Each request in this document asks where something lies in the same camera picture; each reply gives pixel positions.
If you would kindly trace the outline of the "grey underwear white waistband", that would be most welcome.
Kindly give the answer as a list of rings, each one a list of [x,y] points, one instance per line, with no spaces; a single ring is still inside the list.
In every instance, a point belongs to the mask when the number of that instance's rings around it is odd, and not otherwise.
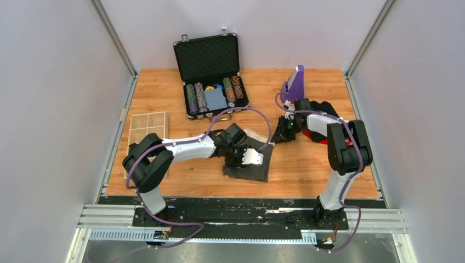
[[[249,128],[245,128],[244,131],[246,133],[246,138],[242,143],[240,143],[240,145],[246,144],[250,145],[253,148],[259,148],[264,145],[268,138],[267,136],[262,135]],[[267,182],[271,155],[274,146],[275,143],[270,142],[268,143],[266,148],[262,150],[262,154],[264,155],[262,165],[249,165],[246,168],[233,168],[224,165],[222,167],[223,174],[234,179]]]

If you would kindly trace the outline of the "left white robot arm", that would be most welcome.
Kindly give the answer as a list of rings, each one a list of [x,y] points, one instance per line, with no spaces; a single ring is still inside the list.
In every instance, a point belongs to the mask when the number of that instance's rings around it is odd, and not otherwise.
[[[263,155],[250,145],[241,142],[247,136],[237,124],[227,129],[207,131],[183,139],[163,139],[155,133],[148,134],[140,143],[129,146],[122,165],[127,181],[133,182],[141,201],[147,206],[147,219],[154,226],[167,222],[168,211],[160,184],[172,164],[198,158],[224,158],[225,165],[247,168],[261,165]]]

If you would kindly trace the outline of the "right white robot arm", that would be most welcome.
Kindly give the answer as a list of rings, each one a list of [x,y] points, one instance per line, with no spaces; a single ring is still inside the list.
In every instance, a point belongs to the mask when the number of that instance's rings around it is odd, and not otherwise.
[[[305,133],[311,141],[327,146],[331,173],[310,218],[319,228],[333,226],[342,218],[344,201],[354,180],[373,161],[365,124],[359,119],[347,121],[340,117],[327,101],[305,98],[278,106],[286,114],[279,118],[272,142],[291,142],[298,133]]]

